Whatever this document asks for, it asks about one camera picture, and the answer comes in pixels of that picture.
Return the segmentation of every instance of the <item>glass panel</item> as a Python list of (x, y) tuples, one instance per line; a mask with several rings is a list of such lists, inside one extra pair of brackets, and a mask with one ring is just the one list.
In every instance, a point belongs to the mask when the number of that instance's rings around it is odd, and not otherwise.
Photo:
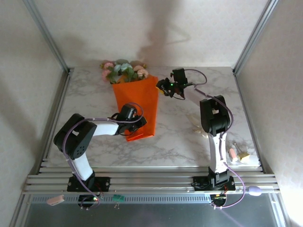
[[(240, 195), (228, 195), (228, 203)], [(234, 207), (214, 210), (200, 204), (101, 204), (89, 211), (77, 204), (32, 204), (26, 227), (276, 227), (268, 194), (246, 195)]]

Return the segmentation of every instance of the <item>marble surface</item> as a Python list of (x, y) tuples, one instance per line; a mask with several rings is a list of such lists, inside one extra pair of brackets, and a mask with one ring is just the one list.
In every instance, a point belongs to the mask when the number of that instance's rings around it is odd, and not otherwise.
[[(175, 67), (151, 67), (150, 74), (159, 79), (169, 76)], [(223, 95), (234, 115), (234, 125), (227, 134), (226, 148), (236, 141), (242, 150), (251, 154), (249, 163), (230, 165), (259, 166), (249, 127), (243, 111), (231, 68), (197, 67), (208, 77), (201, 89), (206, 93)], [(203, 77), (194, 71), (186, 71), (188, 81), (203, 82)], [(87, 157), (92, 167), (115, 166), (208, 166), (210, 151), (208, 138), (193, 131), (194, 125), (188, 115), (199, 119), (200, 110), (195, 104), (197, 93), (187, 89), (185, 101), (159, 95), (156, 135), (151, 138), (126, 142), (122, 136), (98, 136), (91, 140)], [(72, 75), (56, 132), (74, 113), (85, 117), (108, 117), (117, 112), (116, 99), (109, 83), (102, 81), (101, 69), (75, 68)], [(47, 160), (48, 167), (67, 166), (63, 154), (55, 145)]]

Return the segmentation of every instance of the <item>flower bouquet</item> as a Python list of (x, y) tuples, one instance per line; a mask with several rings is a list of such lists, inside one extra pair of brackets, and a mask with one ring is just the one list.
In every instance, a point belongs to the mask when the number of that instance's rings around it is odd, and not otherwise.
[(146, 65), (139, 61), (105, 61), (101, 64), (102, 79), (112, 84), (118, 110), (126, 103), (137, 103), (144, 110), (146, 125), (126, 136), (127, 141), (144, 139), (155, 135), (158, 106), (158, 78), (150, 75)]

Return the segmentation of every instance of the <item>pink eraser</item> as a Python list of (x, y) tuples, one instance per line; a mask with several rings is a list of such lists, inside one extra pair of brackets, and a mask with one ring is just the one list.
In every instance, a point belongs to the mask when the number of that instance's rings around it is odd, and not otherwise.
[(229, 149), (229, 155), (230, 155), (231, 158), (232, 158), (232, 162), (238, 161), (236, 152), (235, 152), (235, 150), (234, 150), (233, 148), (230, 148), (230, 149)]
[(62, 203), (64, 201), (65, 201), (64, 200), (64, 195), (59, 195), (59, 196), (48, 199), (46, 202), (47, 202), (47, 204), (49, 204), (51, 206), (54, 206), (54, 205), (57, 205), (57, 204)]

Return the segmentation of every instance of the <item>orange paper wrapping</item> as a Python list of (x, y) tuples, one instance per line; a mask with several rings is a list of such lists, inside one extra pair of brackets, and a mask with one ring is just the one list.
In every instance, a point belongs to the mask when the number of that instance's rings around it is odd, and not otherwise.
[[(132, 135), (126, 136), (127, 141), (144, 139), (155, 135), (159, 94), (156, 88), (157, 82), (157, 77), (149, 75), (144, 80), (113, 84), (118, 110), (120, 111), (126, 103), (137, 103), (144, 110), (144, 117), (147, 121), (146, 125), (139, 128)], [(140, 108), (137, 106), (136, 108), (138, 110), (137, 114), (141, 114)]]

